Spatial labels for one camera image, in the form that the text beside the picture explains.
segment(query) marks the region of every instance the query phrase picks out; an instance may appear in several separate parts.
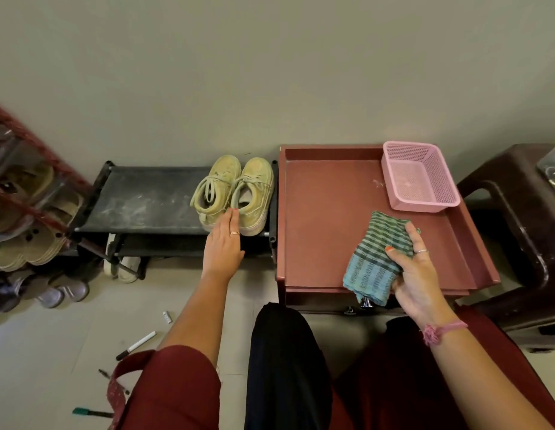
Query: folded cloth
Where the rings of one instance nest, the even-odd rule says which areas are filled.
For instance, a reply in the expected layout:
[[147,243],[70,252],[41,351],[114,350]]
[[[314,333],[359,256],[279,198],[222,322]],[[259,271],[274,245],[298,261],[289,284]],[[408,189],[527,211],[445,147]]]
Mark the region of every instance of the folded cloth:
[[405,231],[408,221],[379,211],[371,214],[365,238],[353,253],[344,276],[344,287],[353,291],[360,302],[368,297],[380,306],[387,304],[391,284],[403,269],[387,256],[385,247],[393,246],[413,256],[413,244]]

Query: pink bracelet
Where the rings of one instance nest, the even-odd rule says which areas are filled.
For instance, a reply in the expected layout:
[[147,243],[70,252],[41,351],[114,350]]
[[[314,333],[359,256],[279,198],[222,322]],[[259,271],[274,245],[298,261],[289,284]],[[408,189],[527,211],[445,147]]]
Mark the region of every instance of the pink bracelet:
[[464,329],[467,327],[467,323],[462,322],[461,320],[449,323],[441,327],[426,325],[425,330],[423,330],[423,340],[425,341],[425,346],[437,346],[441,344],[441,339],[443,335],[447,332],[456,329]]

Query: person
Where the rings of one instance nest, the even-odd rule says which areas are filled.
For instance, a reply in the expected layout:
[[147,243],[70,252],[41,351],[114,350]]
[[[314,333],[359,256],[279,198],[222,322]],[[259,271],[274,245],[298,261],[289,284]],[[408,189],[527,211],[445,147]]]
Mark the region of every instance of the person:
[[[421,236],[406,230],[412,259],[391,247],[403,268],[393,285],[408,318],[396,318],[339,379],[297,311],[276,303],[257,316],[251,342],[245,429],[555,428],[555,403],[523,354],[488,318],[455,312],[439,288]],[[120,362],[109,384],[111,428],[216,429],[216,373],[228,283],[244,251],[238,213],[220,216],[206,240],[200,283],[156,352]],[[426,326],[467,323],[426,346]],[[144,368],[129,402],[115,378]]]

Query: sleeve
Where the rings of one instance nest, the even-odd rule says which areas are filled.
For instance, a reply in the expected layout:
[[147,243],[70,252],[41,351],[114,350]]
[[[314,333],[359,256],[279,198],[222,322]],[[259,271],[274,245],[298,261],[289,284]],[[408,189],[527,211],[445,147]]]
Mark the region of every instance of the sleeve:
[[146,363],[119,428],[217,430],[220,388],[204,354],[187,346],[163,348]]

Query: person's right arm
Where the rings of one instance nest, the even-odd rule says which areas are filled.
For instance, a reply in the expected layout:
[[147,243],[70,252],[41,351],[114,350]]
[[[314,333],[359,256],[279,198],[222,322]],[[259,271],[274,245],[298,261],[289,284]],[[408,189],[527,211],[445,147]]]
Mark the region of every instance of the person's right arm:
[[[415,253],[425,244],[410,222],[405,226]],[[403,277],[393,284],[403,310],[424,330],[459,318],[439,288],[428,252],[413,259],[388,246],[387,256],[403,267]],[[497,367],[468,329],[442,336],[431,352],[439,365],[460,412],[472,430],[554,430]]]

